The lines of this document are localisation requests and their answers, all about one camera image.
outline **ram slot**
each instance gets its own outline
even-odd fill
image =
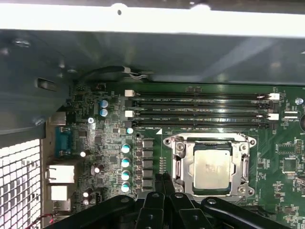
[[[197,127],[197,128],[207,128],[207,127],[217,127],[217,128],[269,128],[268,123],[238,123],[238,122],[171,122],[171,121],[133,121],[133,126],[178,126],[178,127]]]
[[[139,93],[141,98],[183,98],[183,99],[237,99],[237,100],[267,100],[269,94],[203,94],[203,93]]]
[[[148,118],[242,118],[242,119],[262,119],[268,118],[269,114],[263,113],[205,113],[205,112],[168,112],[155,111],[134,112],[134,117]]]
[[[198,103],[198,102],[154,102],[154,101],[129,101],[125,105],[126,107],[143,107],[143,108],[242,108],[244,110],[265,110],[270,107],[269,104],[266,103],[230,103],[230,102],[213,102],[213,103]]]

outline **cable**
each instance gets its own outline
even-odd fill
[[[81,75],[78,78],[78,81],[80,83],[84,83],[87,80],[87,78],[92,74],[105,74],[105,73],[126,73],[129,74],[129,76],[132,79],[140,80],[143,78],[148,78],[148,75],[146,74],[152,74],[154,72],[143,72],[124,66],[108,66],[108,67],[93,69],[89,72],[86,72],[85,74]]]
[[[43,218],[46,217],[51,217],[49,223],[52,224],[54,222],[54,216],[53,214],[43,214],[41,216],[39,216],[38,218],[36,218],[28,227],[26,227],[26,229],[31,229],[31,227],[33,227],[35,224],[37,224],[40,220],[42,220]]]

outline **green circuit board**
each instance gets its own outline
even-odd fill
[[[186,93],[194,94],[279,94],[272,101],[272,108],[265,112],[279,114],[278,120],[268,122],[268,126],[257,125],[257,120],[248,120],[249,126],[201,126],[198,122],[227,123],[235,122],[234,118],[198,119],[196,125],[181,125],[187,119],[180,118],[179,125],[167,125],[170,119],[162,118],[162,114],[153,118],[151,125],[133,125],[133,133],[127,132],[127,122],[130,118],[125,115],[125,90],[141,93]],[[169,95],[159,102],[167,102]],[[91,155],[86,157],[83,175],[79,177],[78,190],[75,194],[75,209],[84,208],[82,192],[87,187],[100,187],[102,200],[122,194],[123,170],[130,172],[130,190],[128,194],[135,197],[143,189],[141,176],[136,175],[138,141],[148,139],[153,151],[153,174],[168,171],[171,173],[173,160],[172,151],[163,144],[164,138],[181,132],[195,133],[242,133],[257,140],[250,150],[249,186],[255,189],[255,195],[241,201],[244,206],[259,205],[268,212],[274,213],[273,219],[291,228],[305,228],[305,186],[297,182],[296,177],[305,176],[304,140],[305,132],[302,115],[305,112],[303,104],[296,104],[297,98],[305,97],[305,88],[294,86],[261,86],[261,85],[217,85],[217,84],[174,84],[174,83],[91,83],[76,85],[71,90],[71,99],[67,121],[72,130],[72,154],[89,149]],[[101,101],[108,102],[107,115],[101,116]],[[209,99],[209,103],[217,104],[219,98]],[[237,99],[227,102],[238,104]],[[183,97],[176,103],[187,103]],[[94,125],[88,124],[88,118],[94,119]],[[128,144],[131,149],[127,154],[121,151],[122,145]],[[122,160],[128,157],[130,166],[122,167]],[[92,165],[103,164],[104,170],[92,175]]]

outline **red wire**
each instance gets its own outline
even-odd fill
[[[49,223],[52,224],[53,221],[54,221],[54,217],[53,217],[53,214],[43,214],[41,216],[39,216],[38,218],[36,218],[26,229],[31,229],[31,227],[35,224],[37,224],[40,220],[42,220],[42,218],[45,218],[45,217],[51,217]]]

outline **black cable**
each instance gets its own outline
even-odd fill
[[[124,72],[124,70],[125,67],[123,66],[108,66],[108,67],[97,68],[82,74],[77,81],[80,83],[84,83],[87,80],[87,78],[92,74],[122,73]]]

